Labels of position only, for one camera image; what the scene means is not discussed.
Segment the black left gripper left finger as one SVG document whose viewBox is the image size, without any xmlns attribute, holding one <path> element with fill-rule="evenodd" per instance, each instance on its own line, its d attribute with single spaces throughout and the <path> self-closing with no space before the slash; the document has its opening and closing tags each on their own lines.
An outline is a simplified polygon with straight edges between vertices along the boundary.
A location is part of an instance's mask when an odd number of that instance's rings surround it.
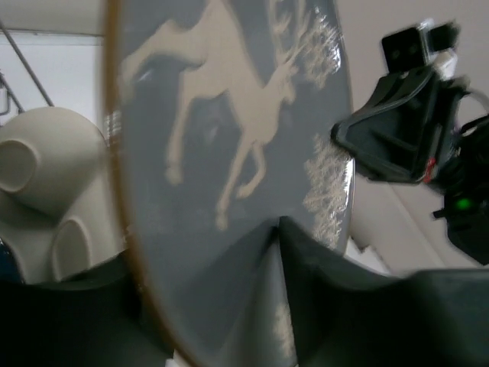
<svg viewBox="0 0 489 367">
<path fill-rule="evenodd" d="M 1 282 L 3 366 L 166 366 L 123 255 L 60 282 Z"/>
</svg>

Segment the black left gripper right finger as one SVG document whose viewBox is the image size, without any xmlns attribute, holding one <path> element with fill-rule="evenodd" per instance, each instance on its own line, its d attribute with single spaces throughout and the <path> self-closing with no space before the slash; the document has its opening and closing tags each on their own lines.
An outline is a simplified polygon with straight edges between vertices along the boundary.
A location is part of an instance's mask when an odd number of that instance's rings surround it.
<svg viewBox="0 0 489 367">
<path fill-rule="evenodd" d="M 301 366 L 486 366 L 486 269 L 389 278 L 314 240 L 291 218 L 277 228 Z"/>
</svg>

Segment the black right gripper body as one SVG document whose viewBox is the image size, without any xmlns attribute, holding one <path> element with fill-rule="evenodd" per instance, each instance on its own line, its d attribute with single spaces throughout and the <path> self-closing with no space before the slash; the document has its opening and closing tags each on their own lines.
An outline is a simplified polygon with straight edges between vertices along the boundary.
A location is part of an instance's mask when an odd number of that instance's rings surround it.
<svg viewBox="0 0 489 367">
<path fill-rule="evenodd" d="M 431 188 L 443 195 L 432 213 L 443 219 L 449 241 L 479 265 L 488 265 L 488 98 L 461 78 L 436 80 L 432 109 L 435 170 Z M 481 116 L 460 126 L 458 109 L 466 98 L 483 107 Z"/>
</svg>

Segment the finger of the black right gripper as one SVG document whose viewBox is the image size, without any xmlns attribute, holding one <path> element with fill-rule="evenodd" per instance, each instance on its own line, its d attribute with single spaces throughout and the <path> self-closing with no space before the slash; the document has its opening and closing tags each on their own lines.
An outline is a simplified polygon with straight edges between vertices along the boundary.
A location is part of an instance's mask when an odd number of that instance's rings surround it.
<svg viewBox="0 0 489 367">
<path fill-rule="evenodd" d="M 433 67 L 382 76 L 367 103 L 336 123 L 332 140 L 369 180 L 418 184 L 438 159 L 458 105 L 458 81 Z"/>
</svg>

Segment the cream divided plate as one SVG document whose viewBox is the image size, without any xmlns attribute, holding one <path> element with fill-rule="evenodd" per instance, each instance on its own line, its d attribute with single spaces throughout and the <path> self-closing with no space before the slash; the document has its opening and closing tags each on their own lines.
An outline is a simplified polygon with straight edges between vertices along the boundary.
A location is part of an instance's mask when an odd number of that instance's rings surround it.
<svg viewBox="0 0 489 367">
<path fill-rule="evenodd" d="M 62 281 L 124 251 L 100 130 L 70 109 L 1 128 L 1 238 L 28 284 Z"/>
</svg>

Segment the grey plate with gold tree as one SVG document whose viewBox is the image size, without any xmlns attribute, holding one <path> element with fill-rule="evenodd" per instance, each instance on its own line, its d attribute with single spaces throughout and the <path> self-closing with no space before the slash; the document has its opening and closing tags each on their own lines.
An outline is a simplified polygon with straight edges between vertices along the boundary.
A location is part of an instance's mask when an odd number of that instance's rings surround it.
<svg viewBox="0 0 489 367">
<path fill-rule="evenodd" d="M 180 365 L 295 366 L 278 225 L 344 251 L 353 160 L 334 1 L 108 1 L 112 187 L 128 261 Z"/>
</svg>

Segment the blue leaf-shaped dish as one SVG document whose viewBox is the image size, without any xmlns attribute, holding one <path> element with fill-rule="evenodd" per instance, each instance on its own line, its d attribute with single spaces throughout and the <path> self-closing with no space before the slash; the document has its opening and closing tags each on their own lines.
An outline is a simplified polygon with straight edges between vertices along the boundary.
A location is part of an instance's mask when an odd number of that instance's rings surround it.
<svg viewBox="0 0 489 367">
<path fill-rule="evenodd" d="M 1 279 L 15 281 L 18 271 L 9 247 L 1 241 Z"/>
</svg>

